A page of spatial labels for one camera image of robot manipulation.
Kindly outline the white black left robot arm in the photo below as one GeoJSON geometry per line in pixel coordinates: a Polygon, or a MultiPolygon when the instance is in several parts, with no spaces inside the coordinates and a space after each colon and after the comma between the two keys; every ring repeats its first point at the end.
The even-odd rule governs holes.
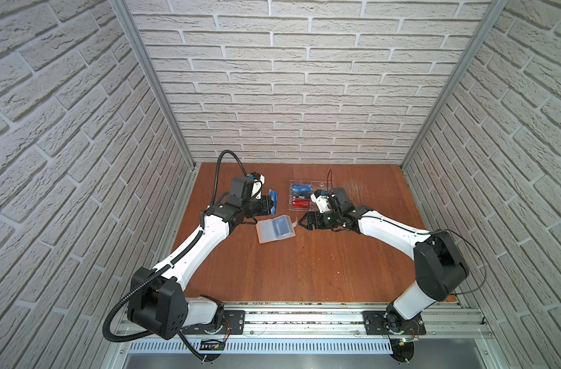
{"type": "Polygon", "coordinates": [[[272,195],[233,200],[211,205],[200,215],[200,225],[163,261],[152,269],[141,268],[131,280],[133,295],[127,318],[150,335],[169,340],[189,326],[203,325],[209,331],[223,326],[224,303],[201,296],[187,298],[186,286],[207,256],[233,230],[250,218],[272,215],[272,195]]]}

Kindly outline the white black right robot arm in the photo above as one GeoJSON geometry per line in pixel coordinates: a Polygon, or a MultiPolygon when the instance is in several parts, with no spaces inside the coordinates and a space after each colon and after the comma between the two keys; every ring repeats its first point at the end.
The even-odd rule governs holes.
{"type": "Polygon", "coordinates": [[[433,303],[446,300],[470,273],[450,232],[414,228],[366,206],[347,212],[307,212],[298,224],[309,231],[346,230],[376,238],[414,262],[414,283],[387,308],[393,322],[409,321],[433,303]]]}

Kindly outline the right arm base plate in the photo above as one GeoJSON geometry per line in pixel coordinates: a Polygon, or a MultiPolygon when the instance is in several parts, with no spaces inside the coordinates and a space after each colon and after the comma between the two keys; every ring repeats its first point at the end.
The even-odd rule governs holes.
{"type": "Polygon", "coordinates": [[[363,311],[363,323],[367,335],[426,335],[427,329],[421,314],[410,320],[400,318],[394,311],[363,311]]]}

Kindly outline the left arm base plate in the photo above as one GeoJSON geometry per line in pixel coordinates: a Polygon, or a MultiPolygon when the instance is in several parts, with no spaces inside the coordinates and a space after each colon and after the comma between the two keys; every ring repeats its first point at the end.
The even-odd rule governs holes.
{"type": "Polygon", "coordinates": [[[203,330],[208,335],[242,335],[245,319],[245,311],[225,310],[216,313],[211,323],[203,326],[203,330]]]}

